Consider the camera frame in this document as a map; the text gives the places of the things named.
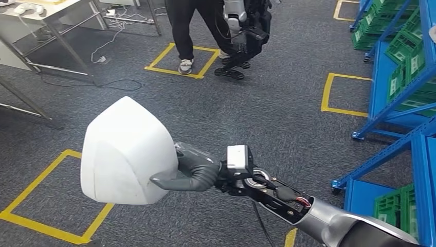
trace silver arm cover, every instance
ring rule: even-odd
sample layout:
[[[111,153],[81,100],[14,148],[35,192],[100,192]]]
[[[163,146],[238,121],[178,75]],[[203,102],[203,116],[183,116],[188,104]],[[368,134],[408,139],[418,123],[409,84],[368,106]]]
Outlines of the silver arm cover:
[[[241,23],[247,20],[244,0],[224,0],[224,19],[227,21],[232,43],[244,46],[247,41],[241,32]]]

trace metal table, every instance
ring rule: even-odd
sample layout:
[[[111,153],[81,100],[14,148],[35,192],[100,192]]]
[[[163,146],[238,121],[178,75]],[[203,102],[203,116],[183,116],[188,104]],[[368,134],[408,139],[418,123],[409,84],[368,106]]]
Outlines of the metal table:
[[[153,22],[144,22],[144,21],[136,21],[136,20],[128,20],[129,22],[135,22],[135,23],[141,23],[141,24],[147,24],[147,25],[154,25],[156,27],[156,31],[161,35],[160,27],[157,23],[155,12],[153,11],[153,4],[150,2],[151,0],[146,0],[148,7],[150,8],[151,15],[153,17]],[[22,3],[23,1],[17,1],[17,4],[10,5],[8,7],[3,7],[0,9],[0,14],[4,16],[9,16],[10,18],[18,19],[18,15],[14,13],[15,7]],[[79,8],[80,6],[83,6],[84,4],[89,4],[92,15],[85,18],[84,20],[80,21],[79,23],[63,30],[63,31],[57,31],[56,28],[53,26],[53,23],[57,21],[59,18],[65,16],[68,12],[74,11],[74,9]],[[89,67],[85,64],[85,62],[79,57],[79,55],[74,51],[74,49],[70,46],[70,44],[65,40],[63,37],[68,32],[72,31],[76,27],[79,27],[80,25],[83,25],[84,23],[88,22],[89,20],[96,18],[98,22],[100,23],[103,30],[107,30],[108,26],[106,22],[103,19],[103,15],[101,14],[102,10],[98,7],[98,2],[96,0],[66,0],[63,3],[60,3],[58,5],[51,5],[51,4],[45,4],[43,5],[45,7],[45,13],[43,15],[39,15],[35,13],[34,11],[27,11],[22,15],[22,20],[26,23],[37,23],[42,24],[44,26],[47,26],[47,28],[51,31],[53,34],[53,37],[48,39],[47,41],[39,44],[38,46],[30,49],[29,51],[23,52],[20,49],[18,49],[17,46],[15,46],[12,42],[8,42],[7,39],[0,36],[0,41],[2,41],[14,54],[17,56],[26,66],[35,72],[40,72],[40,68],[47,68],[47,69],[53,69],[53,70],[59,70],[63,72],[73,73],[73,74],[79,74],[90,77],[91,81],[95,84],[95,78],[93,73],[90,71]],[[107,17],[109,19],[116,19],[123,21],[122,18],[115,18],[115,17]],[[46,46],[47,44],[53,42],[54,40],[58,40],[61,45],[69,52],[69,54],[73,57],[73,59],[81,66],[83,71],[75,71],[71,69],[66,68],[60,68],[56,66],[51,65],[45,65],[40,63],[32,62],[28,56],[35,52],[36,50]]]

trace blue metal shelf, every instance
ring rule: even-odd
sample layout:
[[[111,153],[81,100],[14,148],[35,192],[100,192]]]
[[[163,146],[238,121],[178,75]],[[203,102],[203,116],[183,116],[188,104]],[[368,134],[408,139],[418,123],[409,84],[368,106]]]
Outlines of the blue metal shelf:
[[[377,44],[374,57],[371,100],[368,110],[369,119],[374,118],[380,113],[381,110],[383,110],[383,108],[385,108],[387,104],[389,76],[397,67],[397,64],[385,54],[385,50],[388,48],[388,46],[388,42],[379,42]],[[413,129],[427,120],[428,117],[410,114],[403,117],[386,120],[386,122]]]
[[[436,245],[436,138],[417,135],[412,140],[413,181],[420,244]]]
[[[436,64],[436,44],[431,40],[428,30],[436,25],[436,1],[420,0],[421,28],[423,33],[426,65]]]
[[[388,43],[384,42],[384,39],[391,33],[396,21],[404,13],[409,4],[410,0],[406,0],[401,9],[395,15],[395,18],[381,35],[377,45],[371,49],[369,53],[365,54],[364,61],[367,61],[375,54],[373,85],[371,89],[370,107],[368,110],[369,117],[367,123],[360,130],[353,132],[353,138],[363,139],[365,134],[368,132],[376,132],[397,138],[402,137],[401,134],[395,132],[378,130],[376,129],[376,126],[384,121],[413,129],[428,120],[428,117],[416,114],[417,111],[428,110],[436,107],[435,102],[409,111],[398,112],[395,110],[399,105],[401,105],[401,103],[407,100],[409,96],[419,90],[422,85],[436,76],[436,44],[431,40],[430,35],[428,34],[429,28],[436,25],[435,0],[420,0],[426,66],[400,94],[398,94],[391,102],[387,102],[388,78],[395,69],[395,63],[384,53],[388,47]]]
[[[364,7],[366,1],[369,1],[369,4],[368,4],[367,7],[365,8],[365,12],[368,11],[368,10],[371,8],[372,0],[360,0],[360,3],[359,3],[359,11],[362,10],[362,8]]]
[[[380,151],[359,167],[334,180],[335,189],[346,188],[345,206],[352,208],[352,194],[356,179],[364,176],[406,149],[412,150],[413,182],[415,186],[416,214],[420,244],[436,247],[436,116],[428,118],[402,138]]]
[[[347,182],[343,209],[359,215],[373,216],[374,200],[393,190],[385,186],[351,179]]]

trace table leg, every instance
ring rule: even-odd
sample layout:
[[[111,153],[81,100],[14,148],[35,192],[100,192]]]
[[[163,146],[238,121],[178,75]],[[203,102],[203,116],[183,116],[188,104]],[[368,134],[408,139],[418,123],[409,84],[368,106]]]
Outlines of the table leg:
[[[97,12],[99,13],[99,15],[97,16],[97,20],[98,20],[98,22],[100,23],[101,27],[102,27],[104,30],[108,30],[109,27],[107,26],[106,21],[104,21],[104,18],[103,18],[102,14],[101,14],[101,8],[100,8],[98,2],[97,2],[96,0],[92,0],[91,2],[89,2],[89,4],[90,4],[90,6],[91,6],[91,10],[92,10],[94,13],[97,13]]]
[[[16,57],[18,57],[30,70],[34,71],[34,72],[41,72],[41,70],[38,67],[35,66],[31,66],[30,64],[28,64],[28,62],[31,62],[28,58],[23,56],[23,53],[14,45],[14,44],[10,44],[8,41],[6,41],[5,39],[2,38],[2,36],[0,36],[0,41],[9,48],[9,50],[14,53],[16,55]]]
[[[21,91],[19,91],[15,86],[13,86],[11,83],[6,81],[5,79],[0,77],[0,85],[2,85],[6,90],[10,91],[13,95],[15,95],[18,99],[20,99],[22,102],[26,103],[28,106],[30,106],[33,110],[37,112],[29,112],[22,109],[12,108],[13,110],[18,110],[20,112],[24,112],[33,116],[38,116],[45,118],[47,121],[52,121],[52,118],[48,116],[48,114],[35,102],[33,102],[31,99],[29,99],[26,95],[24,95]]]
[[[146,1],[147,1],[147,4],[149,5],[150,12],[151,12],[151,16],[153,17],[154,25],[156,26],[157,34],[158,34],[159,36],[162,36],[162,32],[160,31],[160,26],[159,26],[159,23],[158,23],[158,21],[157,21],[157,16],[156,16],[156,13],[154,12],[154,4],[153,4],[153,0],[146,0]]]
[[[91,78],[91,81],[94,85],[96,85],[95,77],[89,70],[88,66],[83,62],[83,60],[79,57],[79,55],[74,51],[74,49],[67,43],[64,37],[54,28],[49,22],[44,22],[48,29],[50,29],[51,33],[61,42],[61,45],[71,54],[74,60],[82,67],[82,69],[88,74]]]

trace yellow tape square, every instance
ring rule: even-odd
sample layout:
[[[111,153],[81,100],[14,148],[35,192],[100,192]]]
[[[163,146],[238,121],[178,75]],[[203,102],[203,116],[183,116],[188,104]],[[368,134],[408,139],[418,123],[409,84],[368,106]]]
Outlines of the yellow tape square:
[[[335,77],[344,77],[344,78],[351,78],[356,80],[372,81],[371,78],[329,73],[329,76],[327,76],[327,81],[325,81],[324,92],[322,94],[321,111],[336,112],[336,113],[348,114],[348,115],[359,116],[359,117],[368,117],[368,114],[366,112],[356,112],[356,111],[329,107],[330,90],[332,89],[332,83]]]
[[[12,213],[12,211],[68,156],[81,158],[82,154],[70,149],[63,151],[15,200],[0,213],[0,219],[32,229],[34,231],[52,236],[73,244],[89,243],[91,236],[106,218],[107,214],[114,207],[112,203],[107,203],[100,211],[95,220],[82,236],[78,236]]]
[[[348,22],[353,22],[353,21],[355,21],[355,19],[340,18],[340,17],[339,17],[339,13],[340,13],[340,9],[341,9],[341,7],[342,7],[342,3],[359,4],[359,2],[356,2],[356,1],[339,0],[338,3],[336,4],[335,13],[333,14],[333,18],[334,18],[334,19],[337,19],[337,20],[340,20],[340,21],[348,21]]]
[[[165,48],[165,50],[163,50],[162,53],[159,54],[159,56],[157,56],[157,58],[149,66],[146,66],[144,69],[152,70],[152,71],[156,71],[156,72],[167,73],[167,74],[171,74],[171,75],[191,77],[191,78],[194,78],[194,79],[203,79],[204,78],[204,74],[206,73],[206,71],[209,69],[209,67],[212,65],[213,61],[215,61],[215,59],[220,54],[220,50],[219,49],[211,49],[211,48],[204,48],[204,47],[194,46],[194,49],[196,49],[196,50],[205,50],[205,51],[213,52],[212,56],[209,58],[209,60],[206,62],[206,64],[203,66],[203,68],[200,70],[200,72],[198,72],[198,74],[182,75],[178,71],[175,71],[175,70],[154,67],[160,60],[162,60],[162,58],[164,58],[171,51],[171,49],[174,46],[175,46],[174,43],[170,43],[167,46],[167,48]]]

